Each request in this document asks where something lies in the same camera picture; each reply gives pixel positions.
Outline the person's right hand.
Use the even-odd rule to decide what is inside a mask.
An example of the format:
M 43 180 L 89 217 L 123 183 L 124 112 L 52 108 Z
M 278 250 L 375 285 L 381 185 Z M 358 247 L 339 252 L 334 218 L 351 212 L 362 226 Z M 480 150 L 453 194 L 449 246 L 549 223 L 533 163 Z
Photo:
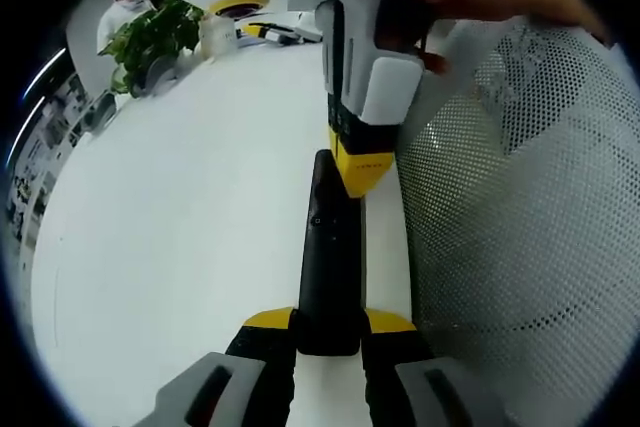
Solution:
M 426 70 L 436 75 L 444 75 L 449 70 L 449 64 L 443 56 L 437 53 L 427 52 L 422 48 L 419 48 L 417 53 Z

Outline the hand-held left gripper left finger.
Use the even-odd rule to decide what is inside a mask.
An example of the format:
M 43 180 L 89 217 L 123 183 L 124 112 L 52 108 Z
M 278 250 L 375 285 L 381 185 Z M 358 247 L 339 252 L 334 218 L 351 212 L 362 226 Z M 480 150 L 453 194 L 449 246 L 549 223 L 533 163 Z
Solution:
M 223 353 L 210 352 L 159 389 L 151 426 L 284 426 L 294 398 L 291 307 L 246 320 Z

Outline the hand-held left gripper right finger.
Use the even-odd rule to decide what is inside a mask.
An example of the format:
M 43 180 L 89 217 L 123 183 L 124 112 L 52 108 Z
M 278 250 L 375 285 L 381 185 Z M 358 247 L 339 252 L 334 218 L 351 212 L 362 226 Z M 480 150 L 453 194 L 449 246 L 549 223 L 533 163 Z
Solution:
M 361 338 L 374 426 L 503 426 L 500 397 L 450 357 L 436 357 L 406 318 L 367 309 Z

